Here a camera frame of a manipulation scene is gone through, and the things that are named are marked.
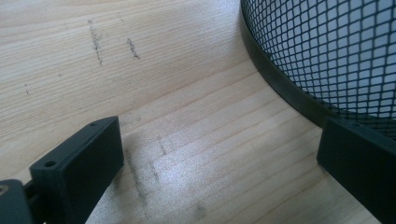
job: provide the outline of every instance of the black plastic part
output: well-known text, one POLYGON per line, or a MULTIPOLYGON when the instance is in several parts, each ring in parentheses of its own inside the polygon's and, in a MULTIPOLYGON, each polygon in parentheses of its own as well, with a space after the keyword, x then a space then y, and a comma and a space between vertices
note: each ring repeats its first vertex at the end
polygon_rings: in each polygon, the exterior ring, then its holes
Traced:
POLYGON ((43 223, 50 216, 50 212, 43 201, 43 198, 37 194, 33 181, 29 181, 24 186, 26 200, 29 203, 34 223, 43 223))
POLYGON ((123 165, 117 117, 85 126, 30 167, 46 222, 85 223, 123 165))
POLYGON ((329 119, 322 165, 382 223, 396 223, 396 142, 359 124, 329 119))
POLYGON ((19 180, 0 181, 0 223, 34 224, 22 182, 19 180))

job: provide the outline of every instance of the wire grid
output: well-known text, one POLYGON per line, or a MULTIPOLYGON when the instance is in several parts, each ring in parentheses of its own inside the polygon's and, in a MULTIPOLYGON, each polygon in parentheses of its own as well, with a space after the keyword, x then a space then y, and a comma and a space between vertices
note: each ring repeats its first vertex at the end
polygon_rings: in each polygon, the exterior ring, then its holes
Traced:
POLYGON ((301 90, 396 140, 396 0, 242 0, 256 42, 301 90))

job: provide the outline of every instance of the black mesh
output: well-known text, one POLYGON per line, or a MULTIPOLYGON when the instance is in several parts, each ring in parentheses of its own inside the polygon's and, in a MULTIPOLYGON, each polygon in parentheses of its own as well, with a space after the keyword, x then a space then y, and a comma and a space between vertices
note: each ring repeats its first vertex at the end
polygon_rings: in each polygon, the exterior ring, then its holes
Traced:
POLYGON ((396 140, 396 0, 242 0, 256 42, 336 115, 396 140))

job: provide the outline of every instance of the light wood surface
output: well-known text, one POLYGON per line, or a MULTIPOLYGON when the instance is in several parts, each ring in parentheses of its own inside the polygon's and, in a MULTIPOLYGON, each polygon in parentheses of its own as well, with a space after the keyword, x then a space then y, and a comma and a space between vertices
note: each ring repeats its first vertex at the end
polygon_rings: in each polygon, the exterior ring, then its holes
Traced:
POLYGON ((120 116, 125 166, 88 223, 377 223, 258 74, 237 0, 4 0, 0 52, 1 179, 120 116))

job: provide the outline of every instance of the mesh wastebasket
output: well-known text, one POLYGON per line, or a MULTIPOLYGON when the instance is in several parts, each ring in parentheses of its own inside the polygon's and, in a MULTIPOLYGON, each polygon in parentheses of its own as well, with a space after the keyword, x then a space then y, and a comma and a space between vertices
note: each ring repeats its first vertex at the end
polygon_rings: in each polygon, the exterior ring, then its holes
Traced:
POLYGON ((396 222, 396 1, 241 0, 241 15, 258 70, 324 128, 319 163, 379 220, 396 222), (359 170, 366 179, 350 178, 359 170))

